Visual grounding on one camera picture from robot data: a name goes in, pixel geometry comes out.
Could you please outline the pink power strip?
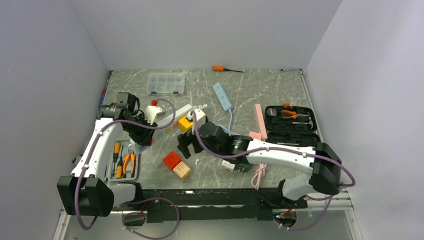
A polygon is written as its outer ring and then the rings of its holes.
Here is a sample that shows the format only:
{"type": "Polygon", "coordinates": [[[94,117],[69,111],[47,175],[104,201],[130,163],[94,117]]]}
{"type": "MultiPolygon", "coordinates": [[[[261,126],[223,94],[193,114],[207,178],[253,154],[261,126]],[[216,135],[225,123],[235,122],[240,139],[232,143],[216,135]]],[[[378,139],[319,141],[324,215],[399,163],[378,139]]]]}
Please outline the pink power strip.
{"type": "Polygon", "coordinates": [[[268,138],[267,129],[265,126],[264,114],[262,111],[262,106],[259,103],[254,105],[254,116],[256,120],[256,127],[258,133],[261,134],[261,140],[266,141],[268,138]]]}

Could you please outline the beige cube socket adapter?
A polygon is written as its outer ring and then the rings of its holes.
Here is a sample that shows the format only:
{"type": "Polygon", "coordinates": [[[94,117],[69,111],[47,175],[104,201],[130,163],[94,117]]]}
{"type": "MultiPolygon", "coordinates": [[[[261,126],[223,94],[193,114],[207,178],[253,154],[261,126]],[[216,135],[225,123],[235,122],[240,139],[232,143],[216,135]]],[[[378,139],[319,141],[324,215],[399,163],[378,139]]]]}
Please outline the beige cube socket adapter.
{"type": "Polygon", "coordinates": [[[192,175],[191,168],[183,161],[180,161],[173,169],[172,172],[183,182],[188,180],[192,175]]]}

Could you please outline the pink cube socket adapter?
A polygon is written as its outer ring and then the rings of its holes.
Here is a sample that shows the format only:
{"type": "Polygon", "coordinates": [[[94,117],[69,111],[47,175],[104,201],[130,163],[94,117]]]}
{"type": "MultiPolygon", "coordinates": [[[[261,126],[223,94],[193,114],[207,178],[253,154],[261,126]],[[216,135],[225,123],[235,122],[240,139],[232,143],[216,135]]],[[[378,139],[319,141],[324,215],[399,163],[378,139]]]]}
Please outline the pink cube socket adapter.
{"type": "Polygon", "coordinates": [[[261,140],[262,139],[262,134],[259,132],[254,132],[254,131],[250,131],[248,134],[249,137],[253,138],[253,139],[257,139],[257,140],[261,140]]]}

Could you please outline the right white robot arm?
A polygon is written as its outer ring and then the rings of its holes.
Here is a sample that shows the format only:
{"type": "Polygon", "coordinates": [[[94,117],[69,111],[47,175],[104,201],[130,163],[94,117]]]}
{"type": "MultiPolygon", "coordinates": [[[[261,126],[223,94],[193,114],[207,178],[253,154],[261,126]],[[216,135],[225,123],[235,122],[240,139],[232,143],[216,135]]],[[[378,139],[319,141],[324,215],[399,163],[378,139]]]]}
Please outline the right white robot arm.
{"type": "Polygon", "coordinates": [[[324,142],[316,146],[280,145],[245,135],[229,135],[212,122],[198,130],[193,122],[187,126],[180,123],[178,128],[182,133],[177,147],[186,159],[191,156],[188,146],[193,145],[196,153],[206,151],[235,165],[266,164],[298,171],[298,176],[283,179],[278,185],[275,200],[282,208],[312,192],[334,196],[340,191],[342,161],[324,142]]]}

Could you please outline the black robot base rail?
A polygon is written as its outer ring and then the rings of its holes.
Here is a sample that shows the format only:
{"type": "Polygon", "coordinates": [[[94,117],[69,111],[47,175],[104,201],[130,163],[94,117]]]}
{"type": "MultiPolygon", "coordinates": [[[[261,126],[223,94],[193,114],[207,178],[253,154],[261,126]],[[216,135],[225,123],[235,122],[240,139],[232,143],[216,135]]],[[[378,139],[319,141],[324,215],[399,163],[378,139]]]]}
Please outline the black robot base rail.
{"type": "Polygon", "coordinates": [[[306,209],[305,197],[290,202],[278,196],[275,187],[259,190],[253,188],[211,189],[144,189],[142,199],[146,204],[135,206],[122,203],[112,209],[113,213],[143,211],[148,223],[180,220],[233,220],[255,219],[271,221],[274,214],[287,210],[306,209]]]}

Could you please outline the white power strip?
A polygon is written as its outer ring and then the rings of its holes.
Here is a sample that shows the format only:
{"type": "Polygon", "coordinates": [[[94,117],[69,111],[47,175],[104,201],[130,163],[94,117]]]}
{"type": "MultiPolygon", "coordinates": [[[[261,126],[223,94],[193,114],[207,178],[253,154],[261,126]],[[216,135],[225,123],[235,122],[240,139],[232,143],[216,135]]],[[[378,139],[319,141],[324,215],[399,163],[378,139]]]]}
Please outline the white power strip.
{"type": "MultiPolygon", "coordinates": [[[[138,148],[135,149],[135,153],[140,154],[143,151],[145,151],[148,147],[152,147],[154,144],[159,143],[162,140],[165,140],[168,136],[172,135],[174,132],[179,131],[178,120],[181,119],[182,117],[186,116],[193,108],[194,108],[194,106],[192,106],[190,104],[186,104],[185,106],[176,110],[175,118],[174,118],[172,124],[167,126],[166,128],[155,130],[153,135],[152,135],[152,138],[151,138],[151,145],[150,146],[139,145],[138,148]]],[[[170,115],[166,116],[165,118],[157,121],[156,122],[157,125],[159,127],[161,127],[161,126],[168,124],[171,121],[172,116],[173,116],[173,114],[171,113],[170,115]]]]}

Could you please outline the red cube socket adapter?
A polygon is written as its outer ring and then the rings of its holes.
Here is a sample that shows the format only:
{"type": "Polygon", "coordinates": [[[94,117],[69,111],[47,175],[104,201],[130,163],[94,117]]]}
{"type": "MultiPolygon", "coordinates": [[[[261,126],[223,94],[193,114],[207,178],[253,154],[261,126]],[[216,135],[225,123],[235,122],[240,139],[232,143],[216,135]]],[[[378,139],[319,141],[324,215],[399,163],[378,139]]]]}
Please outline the red cube socket adapter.
{"type": "Polygon", "coordinates": [[[168,169],[173,171],[173,169],[182,161],[182,159],[174,151],[171,151],[162,159],[162,161],[168,169]]]}

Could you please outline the white cube socket adapter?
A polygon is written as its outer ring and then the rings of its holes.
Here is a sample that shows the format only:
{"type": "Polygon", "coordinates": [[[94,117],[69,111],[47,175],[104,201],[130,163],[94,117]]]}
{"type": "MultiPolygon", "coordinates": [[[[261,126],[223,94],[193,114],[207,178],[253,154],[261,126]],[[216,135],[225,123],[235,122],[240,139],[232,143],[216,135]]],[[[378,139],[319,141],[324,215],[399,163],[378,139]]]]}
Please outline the white cube socket adapter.
{"type": "Polygon", "coordinates": [[[233,172],[235,171],[236,166],[237,166],[236,164],[234,164],[234,163],[230,163],[229,161],[226,161],[226,160],[223,160],[223,161],[221,162],[221,167],[222,167],[225,171],[230,172],[230,173],[233,173],[233,172]]]}

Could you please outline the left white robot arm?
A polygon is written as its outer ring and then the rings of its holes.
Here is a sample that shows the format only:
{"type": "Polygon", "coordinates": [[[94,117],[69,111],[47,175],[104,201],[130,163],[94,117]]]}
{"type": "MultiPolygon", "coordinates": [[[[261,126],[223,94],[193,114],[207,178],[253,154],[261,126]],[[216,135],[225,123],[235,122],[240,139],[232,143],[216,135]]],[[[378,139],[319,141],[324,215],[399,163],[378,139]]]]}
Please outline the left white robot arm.
{"type": "Polygon", "coordinates": [[[106,217],[113,207],[125,204],[131,210],[144,203],[139,183],[111,182],[113,151],[122,132],[130,137],[131,149],[150,146],[156,119],[164,110],[153,100],[145,110],[129,92],[120,92],[115,102],[102,105],[96,113],[95,127],[82,158],[70,175],[61,176],[57,189],[67,214],[106,217]]]}

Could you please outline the yellow cube socket adapter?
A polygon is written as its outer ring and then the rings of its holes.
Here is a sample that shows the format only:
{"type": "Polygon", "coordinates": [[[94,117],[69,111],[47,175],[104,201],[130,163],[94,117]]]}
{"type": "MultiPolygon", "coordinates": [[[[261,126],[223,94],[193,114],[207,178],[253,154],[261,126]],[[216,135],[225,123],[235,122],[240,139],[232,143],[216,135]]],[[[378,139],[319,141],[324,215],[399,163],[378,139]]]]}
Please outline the yellow cube socket adapter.
{"type": "Polygon", "coordinates": [[[192,129],[194,123],[192,120],[188,120],[188,118],[184,116],[177,121],[177,125],[182,133],[187,133],[192,129]]]}

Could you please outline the dark green cube adapter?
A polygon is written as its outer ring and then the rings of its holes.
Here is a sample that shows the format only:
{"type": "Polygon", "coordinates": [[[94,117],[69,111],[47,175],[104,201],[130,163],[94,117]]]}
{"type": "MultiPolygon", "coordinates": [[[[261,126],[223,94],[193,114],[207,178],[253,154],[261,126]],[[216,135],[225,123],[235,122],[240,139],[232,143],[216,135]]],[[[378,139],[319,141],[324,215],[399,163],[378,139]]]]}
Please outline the dark green cube adapter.
{"type": "Polygon", "coordinates": [[[251,168],[251,164],[249,164],[249,163],[238,163],[235,166],[234,170],[236,172],[247,173],[250,170],[250,168],[251,168]]]}

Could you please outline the light blue power strip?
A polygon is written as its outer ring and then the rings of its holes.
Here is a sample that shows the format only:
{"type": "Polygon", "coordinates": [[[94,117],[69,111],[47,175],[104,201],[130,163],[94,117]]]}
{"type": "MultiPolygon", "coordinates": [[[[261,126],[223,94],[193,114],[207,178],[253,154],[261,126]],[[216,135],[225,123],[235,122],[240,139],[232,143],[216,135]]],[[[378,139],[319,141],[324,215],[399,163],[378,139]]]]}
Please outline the light blue power strip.
{"type": "Polygon", "coordinates": [[[230,98],[228,97],[224,87],[222,86],[221,83],[217,82],[214,86],[213,86],[213,90],[221,104],[221,106],[223,107],[223,109],[225,111],[230,111],[233,108],[233,104],[230,101],[230,98]]]}

